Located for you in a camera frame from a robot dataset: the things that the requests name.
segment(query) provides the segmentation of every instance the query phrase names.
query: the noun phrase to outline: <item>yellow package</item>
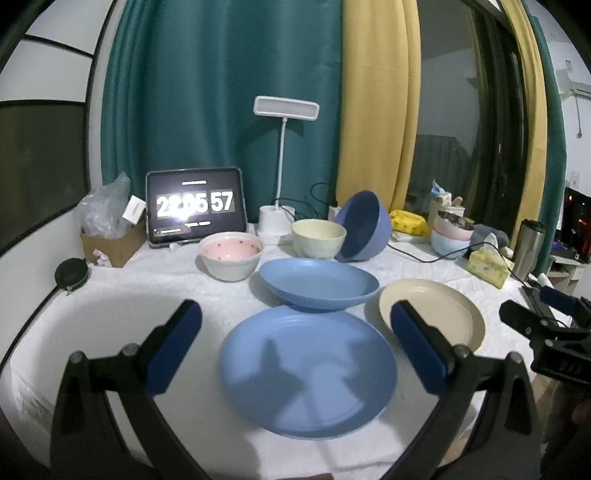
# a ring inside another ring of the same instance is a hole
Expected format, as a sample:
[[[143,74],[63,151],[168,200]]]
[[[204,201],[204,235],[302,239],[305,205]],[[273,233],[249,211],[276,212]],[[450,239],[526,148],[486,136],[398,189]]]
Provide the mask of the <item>yellow package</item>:
[[[509,276],[509,268],[497,251],[487,249],[486,246],[472,252],[468,260],[468,272],[497,288],[503,288]]]
[[[393,210],[390,212],[392,228],[398,232],[409,235],[429,236],[427,221],[420,215],[407,212],[406,210]]]

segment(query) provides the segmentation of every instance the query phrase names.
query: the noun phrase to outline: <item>stainless steel thermos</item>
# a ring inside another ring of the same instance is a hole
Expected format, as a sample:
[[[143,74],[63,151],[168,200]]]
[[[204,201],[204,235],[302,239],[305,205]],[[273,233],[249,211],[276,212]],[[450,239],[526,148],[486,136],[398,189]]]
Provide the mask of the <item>stainless steel thermos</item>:
[[[513,255],[515,262],[513,274],[520,280],[525,281],[534,269],[545,235],[546,228],[543,223],[534,220],[523,220],[521,222],[517,243],[515,244],[515,254]]]

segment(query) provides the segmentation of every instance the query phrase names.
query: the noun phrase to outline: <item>cream plate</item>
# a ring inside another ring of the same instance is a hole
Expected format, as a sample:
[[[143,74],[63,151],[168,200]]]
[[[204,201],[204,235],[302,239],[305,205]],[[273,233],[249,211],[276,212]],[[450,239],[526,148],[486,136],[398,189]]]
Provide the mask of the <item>cream plate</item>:
[[[379,296],[379,311],[389,328],[390,310],[400,300],[408,300],[425,322],[437,327],[452,345],[462,343],[476,352],[482,344],[486,330],[482,314],[457,290],[414,278],[388,285]]]

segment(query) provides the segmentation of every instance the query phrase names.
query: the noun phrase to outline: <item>digital clock display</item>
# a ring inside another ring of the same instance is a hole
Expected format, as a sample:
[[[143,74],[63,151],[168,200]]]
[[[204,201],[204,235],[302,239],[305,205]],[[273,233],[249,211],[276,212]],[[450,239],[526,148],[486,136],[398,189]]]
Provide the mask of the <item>digital clock display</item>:
[[[153,247],[195,241],[217,232],[246,231],[238,168],[150,172],[146,198]]]
[[[156,198],[158,218],[188,220],[204,213],[235,212],[234,191],[191,192],[158,195]]]

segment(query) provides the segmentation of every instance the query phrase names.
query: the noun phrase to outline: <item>bowl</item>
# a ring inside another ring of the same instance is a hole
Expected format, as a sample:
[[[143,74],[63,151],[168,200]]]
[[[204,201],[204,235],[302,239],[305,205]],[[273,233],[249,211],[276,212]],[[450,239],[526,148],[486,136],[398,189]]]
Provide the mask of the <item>bowl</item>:
[[[437,212],[433,229],[452,240],[470,241],[474,233],[474,225],[465,218],[443,210]]]
[[[244,232],[214,233],[199,243],[199,255],[212,276],[223,281],[244,280],[261,259],[263,243]]]
[[[454,240],[438,233],[436,230],[431,230],[431,246],[439,255],[447,255],[455,250],[461,250],[446,258],[454,259],[460,258],[470,247],[470,241]]]
[[[294,249],[304,258],[334,258],[346,236],[344,227],[328,220],[298,220],[291,225]]]
[[[262,282],[279,298],[312,310],[344,310],[379,291],[371,273],[319,258],[278,258],[261,265]]]
[[[335,222],[345,227],[347,238],[336,255],[339,262],[364,261],[386,248],[392,224],[390,215],[374,192],[364,190],[343,205]]]

